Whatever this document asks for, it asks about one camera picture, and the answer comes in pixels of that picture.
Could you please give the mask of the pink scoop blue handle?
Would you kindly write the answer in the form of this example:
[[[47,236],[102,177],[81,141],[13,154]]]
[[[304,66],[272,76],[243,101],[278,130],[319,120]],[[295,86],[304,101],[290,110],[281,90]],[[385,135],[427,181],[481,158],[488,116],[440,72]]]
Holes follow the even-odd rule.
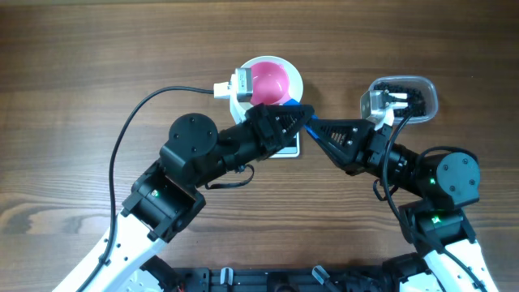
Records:
[[[256,134],[259,142],[265,146],[283,146],[288,144],[288,135],[281,133],[273,126],[273,116],[266,105],[288,106],[303,109],[302,115],[309,116],[309,105],[301,105],[290,96],[290,74],[281,63],[262,61],[251,66],[253,93],[250,106],[246,110],[246,118]]]

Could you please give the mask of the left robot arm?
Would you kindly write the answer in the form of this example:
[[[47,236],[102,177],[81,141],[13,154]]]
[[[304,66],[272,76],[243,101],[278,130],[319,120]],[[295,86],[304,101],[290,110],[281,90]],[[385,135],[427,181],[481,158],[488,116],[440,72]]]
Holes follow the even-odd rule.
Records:
[[[310,105],[256,105],[246,119],[217,130],[203,114],[185,114],[169,129],[159,157],[96,246],[57,286],[58,291],[120,291],[138,270],[184,230],[206,204],[199,187],[262,161],[284,148],[311,119]]]

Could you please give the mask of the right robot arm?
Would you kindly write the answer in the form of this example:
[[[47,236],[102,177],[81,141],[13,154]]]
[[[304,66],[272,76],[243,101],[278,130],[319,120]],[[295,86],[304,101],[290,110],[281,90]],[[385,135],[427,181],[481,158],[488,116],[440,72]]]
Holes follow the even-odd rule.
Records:
[[[400,264],[400,288],[417,288],[410,268],[425,264],[446,291],[495,291],[482,249],[464,208],[479,200],[478,158],[468,150],[437,146],[421,153],[397,144],[396,127],[363,119],[313,118],[307,131],[333,164],[350,176],[375,176],[373,190],[387,202],[418,258]]]

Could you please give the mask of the white kitchen scale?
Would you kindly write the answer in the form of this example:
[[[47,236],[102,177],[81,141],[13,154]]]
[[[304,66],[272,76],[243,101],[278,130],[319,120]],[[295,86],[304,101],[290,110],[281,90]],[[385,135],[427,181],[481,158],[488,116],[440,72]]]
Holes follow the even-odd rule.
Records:
[[[273,154],[271,158],[295,158],[300,155],[300,135],[297,134],[283,149]]]

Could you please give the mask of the white bowl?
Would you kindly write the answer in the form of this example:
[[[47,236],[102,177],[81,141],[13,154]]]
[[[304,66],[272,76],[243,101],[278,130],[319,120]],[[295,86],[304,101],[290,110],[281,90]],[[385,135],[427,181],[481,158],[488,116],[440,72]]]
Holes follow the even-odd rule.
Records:
[[[297,68],[287,60],[276,56],[260,56],[245,62],[242,67],[252,70],[253,95],[250,102],[229,100],[229,111],[233,120],[240,123],[245,112],[253,105],[282,105],[293,99],[300,102],[303,81]]]

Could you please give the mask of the black beans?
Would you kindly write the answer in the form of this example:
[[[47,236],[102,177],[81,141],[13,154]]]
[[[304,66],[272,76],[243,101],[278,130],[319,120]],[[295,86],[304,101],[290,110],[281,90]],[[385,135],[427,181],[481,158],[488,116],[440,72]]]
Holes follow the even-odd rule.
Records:
[[[420,90],[386,82],[377,83],[374,89],[382,91],[388,90],[389,93],[405,93],[407,95],[407,101],[410,104],[404,109],[395,109],[394,114],[396,118],[405,118],[409,113],[412,113],[414,117],[426,115],[426,102]]]

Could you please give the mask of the clear plastic container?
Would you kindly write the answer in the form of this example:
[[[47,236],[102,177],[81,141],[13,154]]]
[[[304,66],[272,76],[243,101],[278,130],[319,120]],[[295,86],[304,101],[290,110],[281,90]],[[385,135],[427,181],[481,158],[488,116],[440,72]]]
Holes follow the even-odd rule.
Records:
[[[370,90],[385,90],[390,93],[405,93],[410,108],[395,110],[395,124],[416,108],[409,124],[428,122],[435,117],[439,102],[435,85],[427,78],[417,75],[394,75],[380,77],[373,81]]]

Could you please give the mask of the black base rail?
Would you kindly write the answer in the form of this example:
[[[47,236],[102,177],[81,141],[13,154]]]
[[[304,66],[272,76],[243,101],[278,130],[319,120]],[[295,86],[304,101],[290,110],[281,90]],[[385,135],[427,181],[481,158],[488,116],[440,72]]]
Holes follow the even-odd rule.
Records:
[[[327,269],[323,280],[304,269],[176,268],[166,281],[173,292],[367,292],[398,291],[399,285],[378,266]]]

